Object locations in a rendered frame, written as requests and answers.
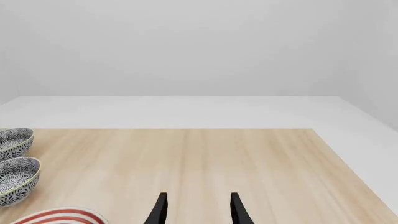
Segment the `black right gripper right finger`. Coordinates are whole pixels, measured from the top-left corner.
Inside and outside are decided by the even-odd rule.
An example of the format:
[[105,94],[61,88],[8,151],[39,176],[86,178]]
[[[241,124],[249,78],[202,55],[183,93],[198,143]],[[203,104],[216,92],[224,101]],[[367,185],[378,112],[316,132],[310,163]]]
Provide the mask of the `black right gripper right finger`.
[[237,192],[231,193],[230,210],[233,224],[254,224]]

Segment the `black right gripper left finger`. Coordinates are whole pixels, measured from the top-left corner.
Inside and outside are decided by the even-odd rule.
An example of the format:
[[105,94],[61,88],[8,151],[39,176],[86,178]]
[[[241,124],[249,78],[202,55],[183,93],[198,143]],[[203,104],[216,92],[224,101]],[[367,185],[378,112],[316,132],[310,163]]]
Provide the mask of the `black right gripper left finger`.
[[144,224],[166,224],[167,210],[167,193],[161,192]]

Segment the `white plate with red rings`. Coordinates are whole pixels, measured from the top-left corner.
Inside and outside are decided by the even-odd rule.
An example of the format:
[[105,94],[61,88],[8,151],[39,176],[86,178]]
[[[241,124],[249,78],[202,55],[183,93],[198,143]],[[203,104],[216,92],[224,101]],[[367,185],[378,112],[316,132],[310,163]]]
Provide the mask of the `white plate with red rings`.
[[89,208],[57,207],[35,212],[10,224],[109,224],[109,222]]

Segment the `black white patterned bowl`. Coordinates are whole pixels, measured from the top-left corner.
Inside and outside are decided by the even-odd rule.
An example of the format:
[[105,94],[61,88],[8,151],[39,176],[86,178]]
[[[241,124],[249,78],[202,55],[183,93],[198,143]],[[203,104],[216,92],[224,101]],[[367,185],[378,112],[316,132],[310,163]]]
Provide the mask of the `black white patterned bowl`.
[[18,157],[0,162],[0,207],[25,200],[39,182],[41,163],[34,157]]
[[34,141],[34,130],[9,128],[0,130],[0,162],[25,156]]

